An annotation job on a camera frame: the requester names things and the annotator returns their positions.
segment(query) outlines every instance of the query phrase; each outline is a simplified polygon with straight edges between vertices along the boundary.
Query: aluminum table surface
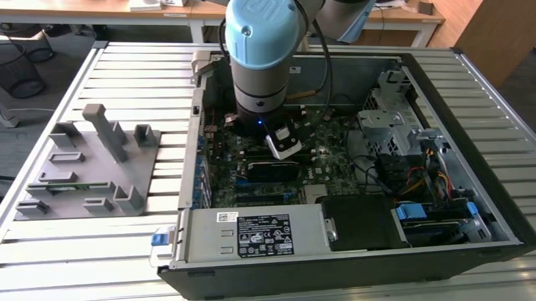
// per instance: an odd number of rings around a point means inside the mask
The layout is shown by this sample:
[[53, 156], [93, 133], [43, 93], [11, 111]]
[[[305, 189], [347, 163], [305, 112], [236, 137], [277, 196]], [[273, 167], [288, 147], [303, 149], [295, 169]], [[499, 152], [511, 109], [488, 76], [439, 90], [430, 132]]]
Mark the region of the aluminum table surface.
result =
[[[174, 225], [194, 85], [190, 60], [214, 45], [110, 43], [93, 49], [0, 205], [0, 300], [182, 300], [150, 267], [150, 236]], [[536, 225], [536, 144], [528, 129], [463, 55], [426, 48], [333, 46], [333, 51], [411, 52], [434, 81], [533, 226]], [[55, 121], [83, 121], [103, 103], [125, 130], [164, 132], [148, 214], [130, 218], [14, 221], [25, 184], [38, 176]], [[432, 114], [420, 102], [426, 116]], [[450, 280], [292, 293], [248, 300], [536, 300], [536, 252], [487, 264]]]

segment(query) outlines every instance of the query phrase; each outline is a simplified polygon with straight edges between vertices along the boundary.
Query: motherboard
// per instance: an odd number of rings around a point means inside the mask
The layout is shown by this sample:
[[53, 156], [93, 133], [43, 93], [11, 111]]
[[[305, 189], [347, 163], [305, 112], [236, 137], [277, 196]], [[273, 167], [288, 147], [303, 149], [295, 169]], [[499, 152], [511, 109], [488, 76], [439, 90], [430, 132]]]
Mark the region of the motherboard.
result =
[[[305, 111], [309, 120], [319, 120], [321, 111]], [[360, 192], [345, 146], [349, 117], [325, 120], [285, 161], [273, 158], [264, 141], [224, 130], [224, 120], [206, 120], [213, 208], [307, 204], [320, 196]]]

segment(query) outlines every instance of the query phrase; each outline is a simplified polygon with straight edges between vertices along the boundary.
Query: power supply label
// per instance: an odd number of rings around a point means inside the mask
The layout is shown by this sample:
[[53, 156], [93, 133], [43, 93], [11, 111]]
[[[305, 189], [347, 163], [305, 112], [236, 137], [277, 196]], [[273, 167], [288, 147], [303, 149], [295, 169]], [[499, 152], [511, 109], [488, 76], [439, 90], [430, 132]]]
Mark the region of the power supply label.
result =
[[295, 254], [288, 214], [241, 216], [237, 228], [238, 255], [242, 258]]

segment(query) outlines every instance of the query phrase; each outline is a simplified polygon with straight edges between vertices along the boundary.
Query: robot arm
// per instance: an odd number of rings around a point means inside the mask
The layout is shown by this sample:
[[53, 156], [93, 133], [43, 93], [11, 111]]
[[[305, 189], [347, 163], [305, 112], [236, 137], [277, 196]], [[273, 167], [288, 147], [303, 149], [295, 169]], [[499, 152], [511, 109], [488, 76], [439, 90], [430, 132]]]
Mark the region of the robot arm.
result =
[[284, 111], [291, 58], [317, 15], [325, 28], [340, 21], [341, 13], [347, 18], [356, 19], [359, 15], [359, 19], [363, 16], [367, 19], [375, 0], [213, 2], [228, 4], [226, 42], [238, 120], [248, 135], [267, 136], [273, 155], [283, 160], [303, 148], [293, 122]]

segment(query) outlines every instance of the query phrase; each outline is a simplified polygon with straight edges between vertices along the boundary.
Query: blue latch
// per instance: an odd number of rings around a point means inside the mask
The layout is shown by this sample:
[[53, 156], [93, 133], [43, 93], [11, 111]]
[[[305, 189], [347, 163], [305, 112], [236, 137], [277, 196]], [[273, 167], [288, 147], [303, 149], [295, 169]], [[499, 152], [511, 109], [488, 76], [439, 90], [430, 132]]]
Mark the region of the blue latch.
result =
[[426, 208], [422, 204], [402, 204], [396, 208], [396, 215], [399, 219], [414, 219], [414, 218], [427, 218]]
[[479, 208], [474, 202], [468, 202], [467, 207], [470, 209], [471, 215], [479, 214]]
[[165, 233], [156, 233], [152, 235], [152, 246], [166, 246], [170, 235]]

